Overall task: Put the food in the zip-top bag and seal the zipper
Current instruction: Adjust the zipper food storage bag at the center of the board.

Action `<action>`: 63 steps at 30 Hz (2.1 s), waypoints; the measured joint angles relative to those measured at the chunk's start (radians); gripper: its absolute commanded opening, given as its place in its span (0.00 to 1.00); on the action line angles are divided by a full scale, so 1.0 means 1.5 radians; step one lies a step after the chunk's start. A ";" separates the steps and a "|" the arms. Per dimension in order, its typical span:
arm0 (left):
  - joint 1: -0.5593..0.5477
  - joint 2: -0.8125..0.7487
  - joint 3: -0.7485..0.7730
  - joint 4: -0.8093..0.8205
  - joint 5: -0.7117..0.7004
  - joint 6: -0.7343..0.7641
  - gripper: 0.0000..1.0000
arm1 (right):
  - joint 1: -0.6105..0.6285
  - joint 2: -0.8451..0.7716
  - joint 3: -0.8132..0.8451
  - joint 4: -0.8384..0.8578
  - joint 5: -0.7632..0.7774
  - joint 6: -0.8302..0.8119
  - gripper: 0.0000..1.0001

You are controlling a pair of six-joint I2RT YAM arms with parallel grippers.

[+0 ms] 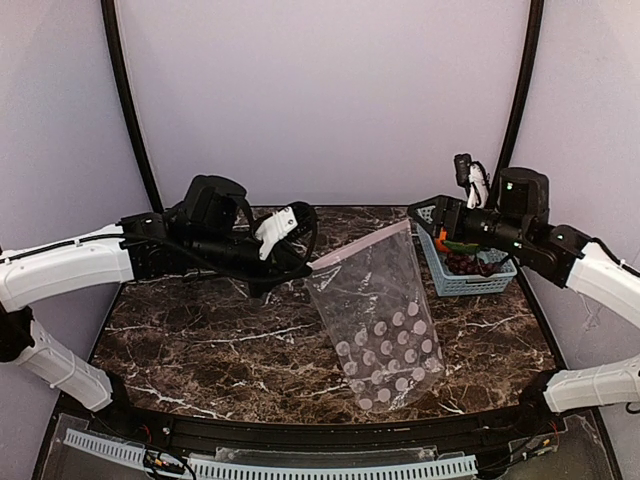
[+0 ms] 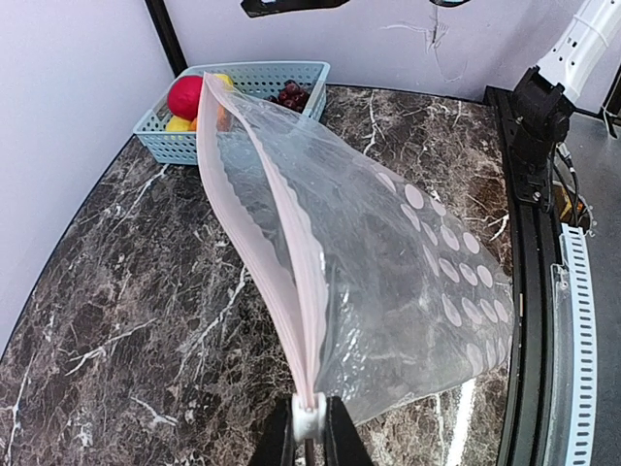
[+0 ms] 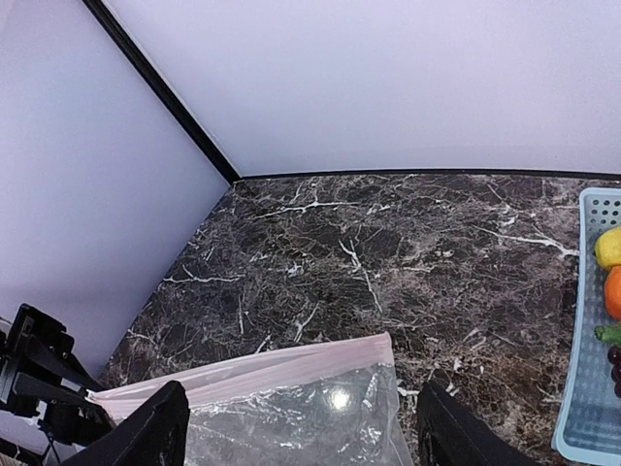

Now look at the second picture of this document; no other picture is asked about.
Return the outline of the clear zip top bag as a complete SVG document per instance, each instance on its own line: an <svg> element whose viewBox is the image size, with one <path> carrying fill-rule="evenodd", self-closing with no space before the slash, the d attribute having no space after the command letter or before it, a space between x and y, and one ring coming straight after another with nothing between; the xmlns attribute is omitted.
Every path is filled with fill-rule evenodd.
<svg viewBox="0 0 621 466"><path fill-rule="evenodd" d="M218 107L230 130L218 132ZM306 408L355 422L501 365L513 333L498 261L444 205L321 123L203 77L197 158Z"/></svg>

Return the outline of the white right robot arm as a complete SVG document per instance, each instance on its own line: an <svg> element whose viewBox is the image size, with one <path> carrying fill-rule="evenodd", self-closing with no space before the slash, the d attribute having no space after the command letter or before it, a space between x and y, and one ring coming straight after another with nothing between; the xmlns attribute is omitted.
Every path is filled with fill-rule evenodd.
<svg viewBox="0 0 621 466"><path fill-rule="evenodd" d="M522 204L552 206L554 157L588 78L620 31L618 1L585 1L558 41L498 100L514 196Z"/></svg>

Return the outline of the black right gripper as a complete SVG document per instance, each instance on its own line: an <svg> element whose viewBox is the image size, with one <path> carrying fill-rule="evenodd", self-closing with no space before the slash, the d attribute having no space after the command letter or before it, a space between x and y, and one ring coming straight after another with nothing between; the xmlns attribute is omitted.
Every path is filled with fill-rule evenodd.
<svg viewBox="0 0 621 466"><path fill-rule="evenodd" d="M348 0L243 0L241 7L251 18L286 13L336 9Z"/></svg>

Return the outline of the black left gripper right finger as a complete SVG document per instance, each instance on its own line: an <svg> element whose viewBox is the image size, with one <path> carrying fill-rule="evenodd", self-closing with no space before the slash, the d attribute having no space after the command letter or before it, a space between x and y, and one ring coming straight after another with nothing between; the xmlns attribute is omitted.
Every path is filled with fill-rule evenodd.
<svg viewBox="0 0 621 466"><path fill-rule="evenodd" d="M341 398L326 399L323 433L324 459L327 466L373 466L365 446Z"/></svg>

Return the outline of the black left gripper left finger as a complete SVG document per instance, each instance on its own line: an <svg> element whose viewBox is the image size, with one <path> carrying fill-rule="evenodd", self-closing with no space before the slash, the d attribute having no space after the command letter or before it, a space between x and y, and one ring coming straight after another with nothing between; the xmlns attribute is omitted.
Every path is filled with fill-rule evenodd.
<svg viewBox="0 0 621 466"><path fill-rule="evenodd" d="M266 418L263 434L251 457L251 466L293 466L297 443L290 402L277 402Z"/></svg>

